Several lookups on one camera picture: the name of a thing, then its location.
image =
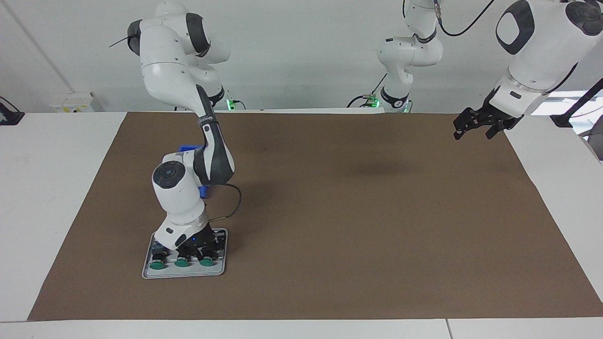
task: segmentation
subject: blue object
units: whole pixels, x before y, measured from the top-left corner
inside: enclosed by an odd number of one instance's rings
[[[203,148],[204,146],[201,145],[180,145],[180,148],[178,148],[178,152],[186,152],[186,151],[192,151],[192,150],[196,150],[197,148]],[[199,196],[202,199],[205,199],[207,197],[207,189],[209,188],[209,186],[201,186],[199,187]]]

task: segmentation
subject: white wall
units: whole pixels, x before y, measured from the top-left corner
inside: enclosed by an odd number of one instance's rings
[[[11,18],[6,8],[14,12]],[[0,0],[0,93],[24,110],[48,111],[49,92],[92,91],[106,110],[170,109],[145,91],[137,56],[121,43],[128,24],[153,16],[158,1]],[[499,0],[467,34],[440,34],[444,57],[415,68],[413,111],[459,112],[478,106],[510,57],[494,27],[513,0]],[[401,0],[182,0],[233,44],[231,59],[217,65],[225,87],[248,108],[341,107],[375,87],[385,69],[375,49],[381,39],[408,35]],[[447,1],[444,24],[464,28],[486,0]],[[41,47],[62,74],[36,51]],[[599,45],[565,89],[587,89],[601,77]]]

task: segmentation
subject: white table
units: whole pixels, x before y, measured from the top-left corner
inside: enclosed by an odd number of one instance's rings
[[[381,111],[284,111],[300,112]],[[444,339],[450,338],[449,331],[454,339],[603,338],[603,318],[24,322],[124,116],[124,112],[36,113],[16,127],[0,127],[0,248],[11,253],[3,260],[0,275],[0,338],[178,333],[220,338]],[[526,117],[507,136],[599,298],[603,297],[603,166],[571,129],[556,128],[547,117]]]

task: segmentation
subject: green round lid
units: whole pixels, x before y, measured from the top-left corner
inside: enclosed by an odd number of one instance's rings
[[[213,260],[211,260],[211,258],[203,258],[203,260],[201,260],[199,264],[201,264],[202,266],[210,267],[213,266]]]
[[[175,264],[178,267],[188,267],[188,266],[190,266],[189,262],[186,261],[186,259],[178,259],[178,260],[176,260]]]
[[[149,267],[153,270],[162,270],[165,268],[165,265],[160,261],[154,261],[149,265]]]

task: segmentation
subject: brown surface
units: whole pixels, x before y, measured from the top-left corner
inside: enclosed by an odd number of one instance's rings
[[[164,218],[151,173],[203,137],[191,114],[129,113],[30,320],[603,315],[503,134],[455,142],[450,115],[219,118],[244,192],[214,224],[226,272],[140,277]]]

